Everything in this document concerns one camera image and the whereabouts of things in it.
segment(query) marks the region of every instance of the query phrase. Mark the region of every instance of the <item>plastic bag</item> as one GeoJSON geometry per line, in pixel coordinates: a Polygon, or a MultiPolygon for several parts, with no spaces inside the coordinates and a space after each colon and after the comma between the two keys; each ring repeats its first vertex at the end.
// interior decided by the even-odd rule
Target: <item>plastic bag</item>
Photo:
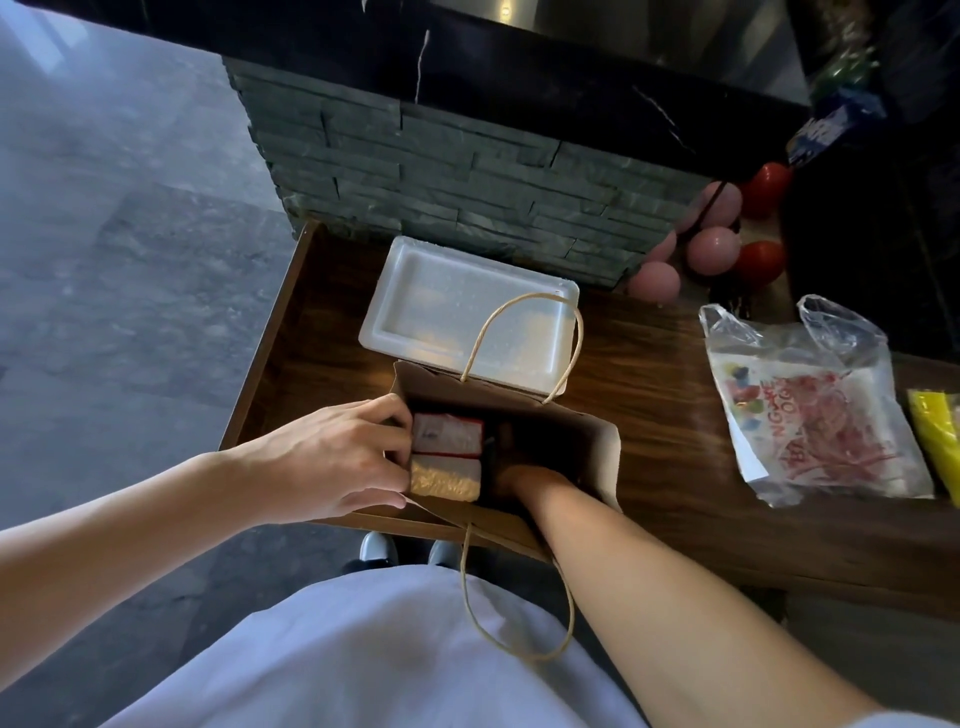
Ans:
{"type": "Polygon", "coordinates": [[[744,479],[772,506],[810,489],[932,497],[883,331],[821,296],[797,307],[800,324],[777,326],[700,309],[744,479]]]}

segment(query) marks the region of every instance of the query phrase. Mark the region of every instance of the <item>black marble countertop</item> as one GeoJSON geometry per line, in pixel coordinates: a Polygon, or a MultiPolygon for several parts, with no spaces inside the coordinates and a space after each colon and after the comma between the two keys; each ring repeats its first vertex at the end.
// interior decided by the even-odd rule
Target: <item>black marble countertop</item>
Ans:
{"type": "Polygon", "coordinates": [[[782,158],[807,118],[798,104],[426,0],[367,0],[366,7],[362,0],[29,4],[734,181],[782,158]]]}

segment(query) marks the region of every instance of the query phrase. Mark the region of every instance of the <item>balloon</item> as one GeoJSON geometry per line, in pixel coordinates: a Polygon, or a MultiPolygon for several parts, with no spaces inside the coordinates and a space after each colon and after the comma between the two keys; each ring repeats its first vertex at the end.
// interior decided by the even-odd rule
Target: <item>balloon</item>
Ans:
{"type": "Polygon", "coordinates": [[[733,271],[751,290],[758,290],[780,277],[786,267],[786,251],[776,240],[757,240],[740,249],[733,271]]]}
{"type": "MultiPolygon", "coordinates": [[[[674,226],[674,230],[677,232],[686,232],[692,228],[719,186],[720,182],[711,182],[704,187],[700,195],[697,196],[697,199],[694,200],[687,209],[684,217],[674,226]]],[[[720,196],[713,202],[713,206],[704,217],[704,222],[701,224],[701,227],[712,228],[713,226],[719,226],[725,228],[732,225],[736,218],[740,216],[740,208],[742,206],[743,195],[740,194],[739,188],[735,184],[728,183],[724,186],[720,196]]]]}
{"type": "Polygon", "coordinates": [[[740,256],[740,236],[726,228],[701,230],[686,248],[686,262],[701,276],[729,271],[740,256]]]}
{"type": "Polygon", "coordinates": [[[627,283],[627,294],[647,303],[670,303],[680,295],[680,274],[660,260],[644,263],[627,283]]]}
{"type": "Polygon", "coordinates": [[[780,206],[792,179],[793,170],[779,162],[768,161],[760,167],[752,180],[740,185],[744,217],[754,220],[770,217],[780,206]]]}
{"type": "Polygon", "coordinates": [[[662,242],[658,243],[657,247],[643,258],[643,262],[652,263],[658,261],[665,263],[675,250],[677,250],[677,234],[674,231],[670,231],[666,234],[666,237],[663,238],[662,242]]]}

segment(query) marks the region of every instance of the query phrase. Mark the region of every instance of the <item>paper bag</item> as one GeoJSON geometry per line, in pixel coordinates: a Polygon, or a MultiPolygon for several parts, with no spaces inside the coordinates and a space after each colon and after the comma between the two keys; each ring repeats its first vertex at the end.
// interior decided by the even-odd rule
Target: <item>paper bag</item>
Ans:
{"type": "MultiPolygon", "coordinates": [[[[574,412],[555,402],[542,404],[534,397],[485,381],[461,381],[455,375],[433,372],[419,364],[398,361],[394,364],[391,392],[408,404],[429,403],[454,409],[469,409],[543,421],[545,426],[562,425],[579,435],[582,447],[576,454],[574,482],[620,510],[616,502],[616,477],[620,466],[620,433],[616,426],[590,415],[574,412]]],[[[462,543],[467,524],[472,523],[482,538],[480,546],[502,546],[524,556],[549,562],[549,549],[520,516],[435,497],[411,497],[402,511],[377,506],[327,523],[380,531],[395,536],[462,543]]]]}

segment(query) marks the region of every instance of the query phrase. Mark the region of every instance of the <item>sneaker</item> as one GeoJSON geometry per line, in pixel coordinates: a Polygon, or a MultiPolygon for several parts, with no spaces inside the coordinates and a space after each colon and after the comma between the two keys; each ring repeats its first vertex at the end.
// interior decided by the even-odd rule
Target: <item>sneaker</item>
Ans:
{"type": "Polygon", "coordinates": [[[435,541],[430,547],[430,556],[426,563],[435,567],[447,567],[460,570],[460,554],[464,548],[452,541],[435,541]]]}
{"type": "Polygon", "coordinates": [[[394,539],[385,533],[371,531],[363,537],[360,545],[360,561],[387,561],[394,567],[400,559],[396,555],[394,539]]]}

